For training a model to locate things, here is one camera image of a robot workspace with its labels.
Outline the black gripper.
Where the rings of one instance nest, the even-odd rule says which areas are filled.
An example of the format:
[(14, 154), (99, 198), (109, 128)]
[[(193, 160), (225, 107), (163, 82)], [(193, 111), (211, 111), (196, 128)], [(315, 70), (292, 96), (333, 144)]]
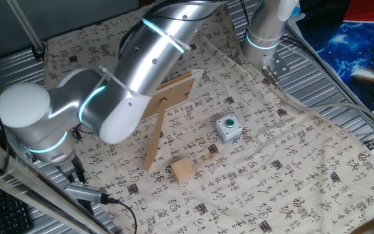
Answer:
[(57, 166), (57, 168), (65, 177), (68, 177), (68, 180), (71, 183), (86, 183), (84, 168), (78, 157), (72, 158), (72, 160), (61, 164), (60, 166)]

